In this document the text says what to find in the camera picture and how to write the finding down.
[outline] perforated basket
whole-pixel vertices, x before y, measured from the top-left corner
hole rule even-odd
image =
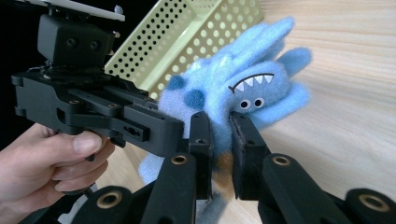
[[[105,66],[159,98],[174,74],[263,19],[258,0],[160,0]]]

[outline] dark blue spot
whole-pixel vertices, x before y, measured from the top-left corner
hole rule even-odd
[[[189,108],[201,110],[204,108],[205,96],[201,91],[192,90],[184,95],[184,104]]]
[[[182,89],[186,85],[186,81],[181,76],[172,76],[168,83],[168,90],[174,91]]]

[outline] human hand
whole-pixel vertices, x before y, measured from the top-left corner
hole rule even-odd
[[[17,223],[56,203],[63,191],[87,188],[106,170],[114,150],[95,133],[57,134],[34,124],[0,151],[0,223]],[[94,161],[84,159],[92,154]]]

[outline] wooden table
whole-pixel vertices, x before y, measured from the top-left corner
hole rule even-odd
[[[378,190],[396,201],[396,2],[261,1],[264,20],[292,16],[287,49],[313,62],[296,79],[311,91],[304,109],[262,131],[268,147],[296,159],[326,191]],[[118,149],[99,188],[142,186],[144,153]],[[261,223],[257,203],[232,201],[219,223]]]

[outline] stuffed toy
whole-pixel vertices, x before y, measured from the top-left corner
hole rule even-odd
[[[291,78],[311,61],[307,48],[290,49],[279,57],[294,25],[287,17],[261,22],[209,58],[198,59],[174,75],[159,100],[159,109],[184,121],[190,134],[191,115],[205,111],[213,129],[213,184],[220,198],[233,197],[233,111],[246,114],[262,130],[305,106],[309,92]],[[163,158],[148,154],[139,167],[144,182],[156,179]]]

